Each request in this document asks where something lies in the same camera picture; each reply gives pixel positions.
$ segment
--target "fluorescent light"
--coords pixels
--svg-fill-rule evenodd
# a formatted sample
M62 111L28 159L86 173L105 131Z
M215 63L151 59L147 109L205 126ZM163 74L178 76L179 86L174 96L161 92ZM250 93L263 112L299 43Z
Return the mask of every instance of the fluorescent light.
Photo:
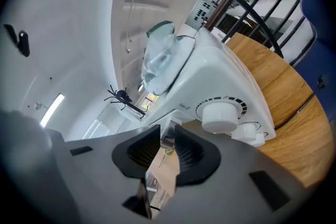
M57 107L59 106L59 104L61 104L61 102L63 101L63 99L64 99L64 96L62 94L59 94L56 97L56 99L51 104L51 106L47 110L47 113L43 116L43 119L40 122L40 124L41 124L42 127L45 127L47 125L47 123L50 120L51 116L53 115L53 113L55 112L55 110L57 109Z

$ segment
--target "ceiling light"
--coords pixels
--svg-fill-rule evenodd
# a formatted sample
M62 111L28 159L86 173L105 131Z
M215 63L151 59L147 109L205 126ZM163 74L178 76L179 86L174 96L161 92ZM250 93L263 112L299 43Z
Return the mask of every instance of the ceiling light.
M43 116L43 119L40 122L40 125L42 127L45 127L49 121L49 119L51 118L51 116L53 115L53 113L55 112L55 110L57 109L57 107L59 106L59 104L61 104L61 102L63 101L64 96L62 94L59 94L56 99L54 100L54 102L51 104L51 106L48 108L47 113Z

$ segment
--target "white kitchen appliance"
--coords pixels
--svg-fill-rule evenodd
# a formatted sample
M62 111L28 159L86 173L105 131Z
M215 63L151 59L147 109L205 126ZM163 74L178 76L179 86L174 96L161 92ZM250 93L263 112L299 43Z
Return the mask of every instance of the white kitchen appliance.
M195 36L195 48L181 72L142 122L202 122L204 130L261 146L276 136L265 98L237 56L207 29Z

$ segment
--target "wooden table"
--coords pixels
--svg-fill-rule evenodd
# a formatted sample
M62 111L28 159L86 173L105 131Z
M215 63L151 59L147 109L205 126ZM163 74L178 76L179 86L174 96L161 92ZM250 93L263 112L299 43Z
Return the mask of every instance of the wooden table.
M274 125L279 126L311 96L312 90L301 76L277 54L260 43L236 33L226 44L246 65L256 79L269 106ZM199 121L183 124L201 129ZM313 97L286 125L276 131L276 138L258 149L290 171L305 187L322 180L334 156L331 127L323 108ZM152 164L152 173L169 192L172 178L179 173L176 153L159 168L161 149Z

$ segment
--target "wooden countertop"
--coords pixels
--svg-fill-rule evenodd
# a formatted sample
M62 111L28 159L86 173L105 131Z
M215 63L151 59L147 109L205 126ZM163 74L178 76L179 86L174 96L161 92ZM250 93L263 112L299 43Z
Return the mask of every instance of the wooden countertop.
M265 46L239 33L226 45L256 79L275 126L288 119L311 96L312 90L301 76ZM183 126L188 129L202 128L199 121L188 122ZM275 139L267 141L258 149L290 171L305 187L324 178L334 157L334 145L330 124L317 97L313 97L276 134ZM170 179L172 186L167 187L173 193L179 162L174 153L159 168L162 157L163 150L160 150L151 171L159 182L173 177Z

